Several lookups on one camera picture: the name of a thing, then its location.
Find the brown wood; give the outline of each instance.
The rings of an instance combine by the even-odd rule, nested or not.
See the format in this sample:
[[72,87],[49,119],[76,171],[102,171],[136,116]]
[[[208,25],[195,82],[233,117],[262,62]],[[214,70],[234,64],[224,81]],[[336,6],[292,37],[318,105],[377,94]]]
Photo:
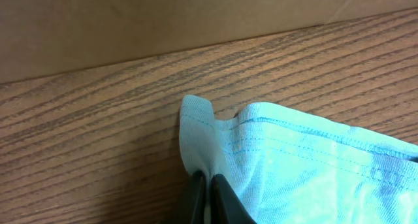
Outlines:
[[182,97],[270,101],[418,142],[418,9],[0,87],[0,220],[155,223],[187,180]]

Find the wooden surface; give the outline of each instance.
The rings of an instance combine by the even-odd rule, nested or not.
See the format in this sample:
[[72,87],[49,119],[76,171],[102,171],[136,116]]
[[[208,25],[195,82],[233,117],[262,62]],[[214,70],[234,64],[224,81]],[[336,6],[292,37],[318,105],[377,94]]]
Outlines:
[[0,220],[155,223],[187,180],[187,94],[270,101],[418,143],[418,9],[0,87]]

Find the light blue fabric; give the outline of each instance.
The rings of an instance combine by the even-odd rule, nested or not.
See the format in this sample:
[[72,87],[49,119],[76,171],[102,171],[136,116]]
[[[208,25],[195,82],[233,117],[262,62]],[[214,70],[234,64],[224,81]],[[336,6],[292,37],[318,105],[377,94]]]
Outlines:
[[188,95],[188,173],[222,173],[258,223],[418,223],[418,146],[272,103],[216,120]]

